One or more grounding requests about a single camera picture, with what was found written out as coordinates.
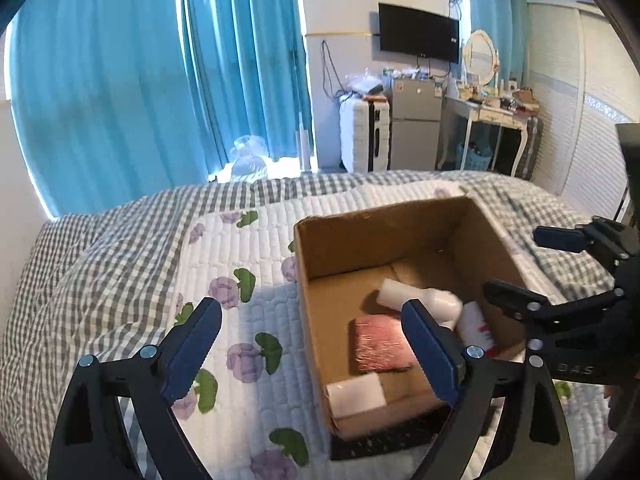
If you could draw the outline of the white bottle red cap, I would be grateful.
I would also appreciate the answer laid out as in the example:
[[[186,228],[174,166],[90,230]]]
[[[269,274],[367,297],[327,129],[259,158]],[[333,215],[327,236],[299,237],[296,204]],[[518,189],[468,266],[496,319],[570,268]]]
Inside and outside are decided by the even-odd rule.
[[[457,322],[457,332],[465,347],[480,347],[488,356],[495,356],[498,353],[495,339],[476,301],[463,305]]]

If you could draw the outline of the white hair dryer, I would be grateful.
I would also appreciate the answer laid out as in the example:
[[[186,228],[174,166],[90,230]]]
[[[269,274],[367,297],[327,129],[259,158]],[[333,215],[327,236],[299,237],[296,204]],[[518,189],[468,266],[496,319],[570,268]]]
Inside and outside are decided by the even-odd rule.
[[[383,307],[401,311],[407,301],[418,300],[441,326],[453,330],[460,318],[462,301],[452,292],[436,288],[417,288],[386,278],[378,291],[376,302]]]

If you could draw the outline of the pink patterned pouch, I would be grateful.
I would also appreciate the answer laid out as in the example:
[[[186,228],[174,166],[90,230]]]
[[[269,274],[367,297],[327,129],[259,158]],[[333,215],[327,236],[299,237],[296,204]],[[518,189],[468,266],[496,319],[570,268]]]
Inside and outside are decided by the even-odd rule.
[[[399,372],[418,362],[399,318],[376,314],[354,321],[355,361],[360,373]]]

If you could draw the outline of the small white box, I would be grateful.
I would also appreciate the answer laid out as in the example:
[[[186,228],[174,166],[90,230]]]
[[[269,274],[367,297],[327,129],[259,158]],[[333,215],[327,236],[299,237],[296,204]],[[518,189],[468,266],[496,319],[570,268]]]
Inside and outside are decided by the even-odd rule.
[[[384,408],[386,399],[380,376],[368,373],[326,386],[331,414],[340,419]]]

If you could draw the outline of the black remote control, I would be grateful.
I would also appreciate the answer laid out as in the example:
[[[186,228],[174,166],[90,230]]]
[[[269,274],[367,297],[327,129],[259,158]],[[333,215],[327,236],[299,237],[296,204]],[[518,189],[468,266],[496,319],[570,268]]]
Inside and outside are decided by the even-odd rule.
[[[344,462],[410,450],[431,443],[451,413],[448,406],[420,415],[408,422],[367,436],[344,440],[331,437],[330,460]]]

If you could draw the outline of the brown cardboard box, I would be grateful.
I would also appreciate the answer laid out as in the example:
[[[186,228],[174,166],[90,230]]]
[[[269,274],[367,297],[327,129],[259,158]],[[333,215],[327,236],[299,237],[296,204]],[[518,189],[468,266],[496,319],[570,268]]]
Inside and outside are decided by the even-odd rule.
[[[312,379],[330,433],[377,434],[440,407],[400,327],[418,302],[450,330],[476,304],[468,344],[498,359],[524,330],[483,294],[489,281],[524,282],[486,206],[457,196],[309,217],[294,228],[297,283]]]

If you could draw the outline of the grey checked bedsheet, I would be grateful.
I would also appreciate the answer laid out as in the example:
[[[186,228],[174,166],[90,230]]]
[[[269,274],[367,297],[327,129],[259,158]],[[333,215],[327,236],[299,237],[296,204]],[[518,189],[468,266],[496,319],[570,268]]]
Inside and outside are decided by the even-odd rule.
[[[347,185],[384,179],[461,183],[471,174],[485,173],[401,170],[184,186],[104,214],[47,223],[24,267],[1,345],[1,432],[10,450],[32,478],[43,478],[79,358],[128,358],[162,339],[172,325],[167,315],[192,221],[235,212],[249,226],[262,206],[337,194]]]

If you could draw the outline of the teal storage basket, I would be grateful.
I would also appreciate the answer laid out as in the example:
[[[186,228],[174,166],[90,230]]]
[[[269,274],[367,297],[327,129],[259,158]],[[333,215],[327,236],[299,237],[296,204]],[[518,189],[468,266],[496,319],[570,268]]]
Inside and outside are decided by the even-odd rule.
[[[465,160],[462,160],[463,152],[464,145],[459,143],[456,158],[456,167],[459,170],[487,171],[494,154],[486,143],[478,145],[475,142],[470,143]]]

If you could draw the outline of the white louvered wardrobe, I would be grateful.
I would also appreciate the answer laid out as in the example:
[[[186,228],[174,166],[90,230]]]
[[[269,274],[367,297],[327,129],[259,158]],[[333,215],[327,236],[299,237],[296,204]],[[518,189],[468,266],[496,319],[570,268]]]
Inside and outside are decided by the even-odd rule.
[[[528,83],[544,123],[533,180],[588,216],[623,217],[616,125],[638,122],[639,75],[612,25],[569,4],[532,3]]]

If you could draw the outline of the white floral quilt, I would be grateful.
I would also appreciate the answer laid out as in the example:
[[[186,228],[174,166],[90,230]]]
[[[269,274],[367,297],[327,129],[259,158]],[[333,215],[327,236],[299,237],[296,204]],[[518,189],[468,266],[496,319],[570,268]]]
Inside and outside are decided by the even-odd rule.
[[[535,226],[569,226],[577,214],[530,183],[471,174],[347,185],[343,192],[262,206],[242,226],[235,212],[192,221],[178,264],[167,321],[177,324],[205,296],[224,311],[203,371],[177,404],[178,421],[216,479],[405,479],[424,446],[332,462],[330,437],[305,360],[303,324],[290,247],[294,224],[420,198],[470,193],[486,206],[530,288],[555,302],[603,292],[611,279],[593,258],[539,249]]]

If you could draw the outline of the white dressing table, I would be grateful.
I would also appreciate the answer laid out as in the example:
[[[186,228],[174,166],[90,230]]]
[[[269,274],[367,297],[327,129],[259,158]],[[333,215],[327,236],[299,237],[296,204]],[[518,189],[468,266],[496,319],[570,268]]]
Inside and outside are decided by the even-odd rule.
[[[470,145],[477,142],[490,149],[491,161],[488,168],[495,170],[503,137],[508,133],[516,133],[520,140],[511,158],[509,171],[510,176],[515,177],[527,148],[527,121],[525,114],[513,110],[444,96],[436,168],[442,170],[455,166],[458,169],[468,169]]]

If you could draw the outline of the oval vanity mirror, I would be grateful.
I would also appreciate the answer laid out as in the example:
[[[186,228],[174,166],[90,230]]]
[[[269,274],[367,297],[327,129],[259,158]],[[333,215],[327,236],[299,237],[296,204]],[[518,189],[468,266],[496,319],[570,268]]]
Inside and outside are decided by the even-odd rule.
[[[483,29],[477,29],[469,36],[462,50],[465,80],[475,87],[485,87],[499,73],[499,51],[490,36]]]

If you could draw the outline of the silver mini fridge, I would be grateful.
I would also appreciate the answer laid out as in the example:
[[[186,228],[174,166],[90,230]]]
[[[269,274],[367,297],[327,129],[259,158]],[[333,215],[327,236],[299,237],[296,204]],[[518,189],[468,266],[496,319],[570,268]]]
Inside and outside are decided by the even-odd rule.
[[[442,92],[432,80],[392,78],[390,169],[432,171],[438,155]]]

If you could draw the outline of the white suitcase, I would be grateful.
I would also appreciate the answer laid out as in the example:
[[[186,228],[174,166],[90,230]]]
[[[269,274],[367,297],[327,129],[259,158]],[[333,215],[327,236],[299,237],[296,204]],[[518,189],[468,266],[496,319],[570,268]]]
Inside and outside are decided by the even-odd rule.
[[[352,174],[386,171],[390,160],[390,103],[349,96],[340,104],[342,164]]]

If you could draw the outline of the right blue curtain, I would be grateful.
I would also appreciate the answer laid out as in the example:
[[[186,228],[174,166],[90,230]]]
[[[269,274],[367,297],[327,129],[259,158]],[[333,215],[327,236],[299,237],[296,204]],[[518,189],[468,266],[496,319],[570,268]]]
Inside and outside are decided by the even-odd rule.
[[[499,78],[526,83],[527,0],[470,0],[471,26],[488,33],[499,53]]]

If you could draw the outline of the blue curtain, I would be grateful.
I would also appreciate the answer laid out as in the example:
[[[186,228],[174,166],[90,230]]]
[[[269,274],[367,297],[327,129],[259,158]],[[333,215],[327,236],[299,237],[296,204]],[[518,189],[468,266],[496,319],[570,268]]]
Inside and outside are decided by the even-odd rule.
[[[526,83],[527,0],[470,0],[471,26],[488,33],[499,53],[499,78]]]
[[[10,88],[52,216],[203,183],[214,169],[175,0],[27,0],[12,24]]]
[[[211,174],[234,142],[259,136],[273,160],[311,130],[297,0],[176,0],[184,68]]]

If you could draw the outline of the plastic bag on suitcase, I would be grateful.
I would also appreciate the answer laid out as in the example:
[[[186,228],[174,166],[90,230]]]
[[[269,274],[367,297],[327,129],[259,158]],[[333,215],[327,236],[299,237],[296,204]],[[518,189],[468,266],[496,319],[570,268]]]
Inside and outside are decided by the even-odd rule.
[[[363,73],[353,73],[346,76],[347,89],[360,96],[378,96],[384,91],[382,79],[367,70]]]

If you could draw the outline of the white standing pole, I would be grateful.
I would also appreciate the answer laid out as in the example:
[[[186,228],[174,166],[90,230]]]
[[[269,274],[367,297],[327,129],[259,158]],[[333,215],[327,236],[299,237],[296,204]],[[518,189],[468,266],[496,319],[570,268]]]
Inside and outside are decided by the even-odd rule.
[[[309,174],[311,172],[311,152],[309,144],[308,130],[304,125],[302,113],[298,113],[298,128],[296,132],[297,153],[299,170],[301,174]]]

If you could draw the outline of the clear plastic bag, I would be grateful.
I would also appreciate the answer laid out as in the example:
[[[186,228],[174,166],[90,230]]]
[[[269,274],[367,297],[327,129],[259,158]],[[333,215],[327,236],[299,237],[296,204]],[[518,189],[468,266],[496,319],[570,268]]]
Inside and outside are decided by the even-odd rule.
[[[253,183],[268,177],[267,145],[261,136],[241,136],[231,150],[232,182]]]

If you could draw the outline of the left blue curtain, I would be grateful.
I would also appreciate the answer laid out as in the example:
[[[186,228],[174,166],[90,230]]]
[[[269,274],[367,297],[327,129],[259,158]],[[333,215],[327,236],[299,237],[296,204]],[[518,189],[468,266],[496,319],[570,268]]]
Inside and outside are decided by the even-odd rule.
[[[52,216],[203,183],[214,169],[175,0],[27,0],[12,24],[10,88]]]

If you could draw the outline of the middle blue curtain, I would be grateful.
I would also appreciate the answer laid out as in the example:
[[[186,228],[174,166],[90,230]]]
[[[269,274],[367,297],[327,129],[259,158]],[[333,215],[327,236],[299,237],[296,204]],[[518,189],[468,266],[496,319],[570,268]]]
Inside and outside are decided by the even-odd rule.
[[[259,136],[273,160],[311,130],[297,0],[176,0],[184,68],[211,174],[234,142]]]

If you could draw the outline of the black wall television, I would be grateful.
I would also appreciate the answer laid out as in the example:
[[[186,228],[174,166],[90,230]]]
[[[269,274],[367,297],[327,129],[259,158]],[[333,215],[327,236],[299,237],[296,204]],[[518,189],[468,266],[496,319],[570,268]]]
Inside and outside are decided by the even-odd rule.
[[[459,21],[445,15],[380,3],[378,38],[385,52],[459,63]]]

